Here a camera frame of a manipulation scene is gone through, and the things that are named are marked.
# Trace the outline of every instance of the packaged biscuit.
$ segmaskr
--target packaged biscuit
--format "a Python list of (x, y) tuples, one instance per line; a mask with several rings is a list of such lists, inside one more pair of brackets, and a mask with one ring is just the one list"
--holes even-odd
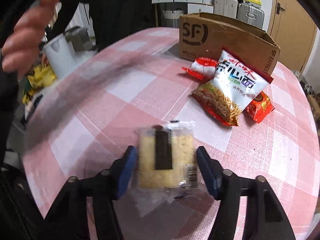
[(262, 91), (245, 110), (257, 123), (260, 123), (274, 109), (270, 98)]
[(267, 85), (257, 72), (223, 50), (214, 78), (192, 95), (223, 124), (238, 126), (239, 114)]
[(194, 63), (192, 63), (190, 68), (182, 69), (201, 81), (209, 81), (214, 78), (217, 64), (218, 61), (214, 59), (199, 57)]
[(194, 124), (173, 122), (140, 131), (139, 188), (189, 189), (198, 185)]

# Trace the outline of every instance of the door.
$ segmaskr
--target door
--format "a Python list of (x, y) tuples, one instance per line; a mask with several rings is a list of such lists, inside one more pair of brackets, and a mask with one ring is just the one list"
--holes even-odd
[(279, 62), (302, 72), (314, 44), (316, 24), (296, 0), (274, 0), (271, 14), (271, 37), (281, 49)]

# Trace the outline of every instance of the door frame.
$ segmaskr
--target door frame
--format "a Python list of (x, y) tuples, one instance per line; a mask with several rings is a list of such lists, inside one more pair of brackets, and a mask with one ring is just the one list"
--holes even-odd
[[(270, 15), (270, 21), (269, 21), (269, 26), (268, 26), (268, 31), (267, 33), (271, 36), (271, 32), (272, 32), (272, 28), (273, 28), (273, 24), (274, 24), (274, 21), (275, 21), (275, 17), (276, 17), (276, 5), (277, 5), (277, 0), (272, 0), (272, 9), (271, 9), (271, 15)], [(316, 40), (316, 34), (317, 34), (317, 25), (315, 24), (315, 29), (314, 29), (314, 34), (313, 34), (313, 39), (312, 39), (312, 43), (311, 43), (311, 46), (309, 48), (309, 52), (308, 52), (308, 55), (305, 59), (305, 62), (300, 70), (300, 73), (303, 73), (307, 63), (308, 63), (308, 60), (310, 58), (310, 55), (311, 55), (311, 52), (312, 52), (312, 49), (315, 45), (315, 40)]]

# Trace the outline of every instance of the door handle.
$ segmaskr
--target door handle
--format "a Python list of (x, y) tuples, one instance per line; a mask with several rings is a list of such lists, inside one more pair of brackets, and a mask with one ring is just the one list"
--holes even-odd
[(280, 11), (283, 11), (285, 12), (285, 9), (281, 7), (281, 4), (280, 3), (277, 3), (277, 14), (280, 14)]

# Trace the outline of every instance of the pink checkered tablecloth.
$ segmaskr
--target pink checkered tablecloth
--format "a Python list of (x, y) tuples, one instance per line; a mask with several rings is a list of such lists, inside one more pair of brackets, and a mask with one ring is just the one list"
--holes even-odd
[[(304, 239), (320, 184), (316, 127), (295, 76), (278, 63), (265, 92), (275, 111), (257, 124), (242, 113), (239, 127), (223, 127), (189, 97), (198, 83), (183, 75), (179, 30), (153, 28), (106, 48), (67, 76), (41, 102), (27, 130), (23, 164), (45, 216), (70, 176), (94, 176), (137, 145), (135, 130), (173, 119), (195, 120), (196, 146), (238, 176), (263, 175)], [(88, 205), (91, 238), (96, 239)], [(206, 240), (219, 208), (207, 193), (140, 217), (130, 192), (115, 202), (126, 240)], [(246, 199), (241, 198), (235, 239), (241, 239)]]

